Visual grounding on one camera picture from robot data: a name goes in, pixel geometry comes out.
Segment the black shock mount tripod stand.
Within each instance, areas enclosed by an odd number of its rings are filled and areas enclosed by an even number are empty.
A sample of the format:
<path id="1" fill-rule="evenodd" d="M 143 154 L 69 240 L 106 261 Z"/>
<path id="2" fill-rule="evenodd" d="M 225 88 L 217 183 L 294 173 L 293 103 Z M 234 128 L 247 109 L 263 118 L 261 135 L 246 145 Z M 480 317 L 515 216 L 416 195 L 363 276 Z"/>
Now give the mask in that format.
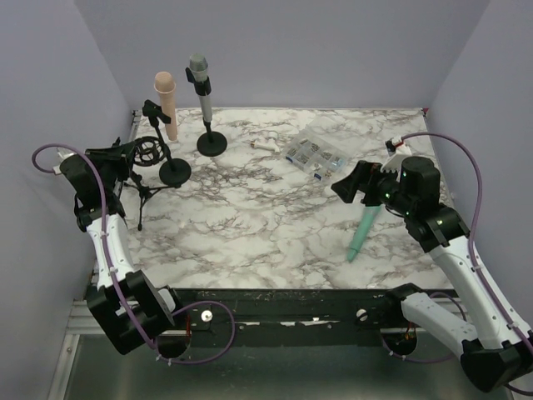
<path id="1" fill-rule="evenodd" d="M 139 197 L 137 230 L 143 228 L 143 208 L 160 191 L 167 186 L 149 187 L 142 182 L 142 175 L 135 172 L 135 166 L 148 168 L 158 165 L 167 155 L 167 145 L 159 138 L 153 136 L 140 137 L 132 142 L 121 144 L 118 138 L 111 147 L 112 171 L 117 178 L 113 189 L 120 195 L 124 187 L 133 188 Z"/>

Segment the mint green microphone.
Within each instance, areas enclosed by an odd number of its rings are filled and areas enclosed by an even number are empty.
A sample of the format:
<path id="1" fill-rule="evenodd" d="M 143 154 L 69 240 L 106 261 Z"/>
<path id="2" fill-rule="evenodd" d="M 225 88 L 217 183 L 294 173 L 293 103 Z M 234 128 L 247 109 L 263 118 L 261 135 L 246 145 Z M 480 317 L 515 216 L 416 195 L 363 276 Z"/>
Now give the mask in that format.
<path id="1" fill-rule="evenodd" d="M 381 209 L 382 206 L 364 207 L 359 225 L 355 233 L 353 234 L 353 237 L 347 249 L 346 260 L 349 263 L 352 263 L 361 251 L 361 248 L 364 242 L 366 241 L 367 235 L 370 232 L 376 220 L 376 217 L 380 214 Z"/>

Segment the black clip microphone stand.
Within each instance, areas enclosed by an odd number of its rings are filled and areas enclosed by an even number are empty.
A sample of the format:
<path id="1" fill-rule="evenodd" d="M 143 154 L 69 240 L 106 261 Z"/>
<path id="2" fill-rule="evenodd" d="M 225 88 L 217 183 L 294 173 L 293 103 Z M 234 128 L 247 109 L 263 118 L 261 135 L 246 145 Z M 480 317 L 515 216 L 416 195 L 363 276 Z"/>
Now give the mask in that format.
<path id="1" fill-rule="evenodd" d="M 192 175 L 192 169 L 188 162 L 181 158 L 173 158 L 171 151 L 163 140 L 159 122 L 168 124 L 172 118 L 167 116 L 162 107 L 151 100 L 146 100 L 142 106 L 142 115 L 147 117 L 150 125 L 155 129 L 159 143 L 162 146 L 166 161 L 160 166 L 159 178 L 170 188 L 180 188 Z"/>

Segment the peach pink microphone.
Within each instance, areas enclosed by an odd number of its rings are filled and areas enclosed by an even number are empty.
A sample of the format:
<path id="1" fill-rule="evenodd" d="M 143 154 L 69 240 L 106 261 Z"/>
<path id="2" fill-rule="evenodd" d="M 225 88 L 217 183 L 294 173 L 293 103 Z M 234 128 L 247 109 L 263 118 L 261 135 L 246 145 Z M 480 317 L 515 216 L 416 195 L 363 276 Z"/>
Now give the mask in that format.
<path id="1" fill-rule="evenodd" d="M 158 72 L 154 78 L 154 88 L 159 95 L 162 112 L 171 121 L 165 123 L 167 137 L 171 142 L 175 142 L 178 136 L 176 121 L 175 91 L 176 83 L 174 77 L 169 72 Z"/>

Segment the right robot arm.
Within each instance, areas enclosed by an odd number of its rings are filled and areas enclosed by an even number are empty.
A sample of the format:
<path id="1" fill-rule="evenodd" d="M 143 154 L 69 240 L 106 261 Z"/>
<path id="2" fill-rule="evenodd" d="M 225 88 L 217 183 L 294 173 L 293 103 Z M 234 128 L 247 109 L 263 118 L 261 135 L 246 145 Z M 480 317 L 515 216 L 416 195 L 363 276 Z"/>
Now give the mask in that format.
<path id="1" fill-rule="evenodd" d="M 352 203 L 384 205 L 398 213 L 407 232 L 445 273 L 470 321 L 466 322 L 411 285 L 395 289 L 383 306 L 392 326 L 407 321 L 422 327 L 460 360 L 467 378 L 488 393 L 532 371 L 531 326 L 513 309 L 482 262 L 472 232 L 459 213 L 440 201 L 441 174 L 427 157 L 405 157 L 398 172 L 360 161 L 332 191 Z"/>

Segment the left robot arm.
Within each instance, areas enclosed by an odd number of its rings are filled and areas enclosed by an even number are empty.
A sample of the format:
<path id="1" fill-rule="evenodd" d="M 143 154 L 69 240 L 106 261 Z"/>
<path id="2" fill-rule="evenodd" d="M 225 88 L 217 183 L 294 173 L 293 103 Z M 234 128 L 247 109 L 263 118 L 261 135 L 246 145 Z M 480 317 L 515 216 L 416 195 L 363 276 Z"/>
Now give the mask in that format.
<path id="1" fill-rule="evenodd" d="M 144 272 L 133 268 L 125 212 L 115 193 L 130 172 L 131 152 L 126 145 L 75 150 L 59 167 L 75 189 L 77 223 L 97 255 L 97 291 L 87 297 L 87 306 L 121 354 L 143 344 L 154 348 L 157 336 L 178 328 L 185 317 L 181 304 L 161 295 Z"/>

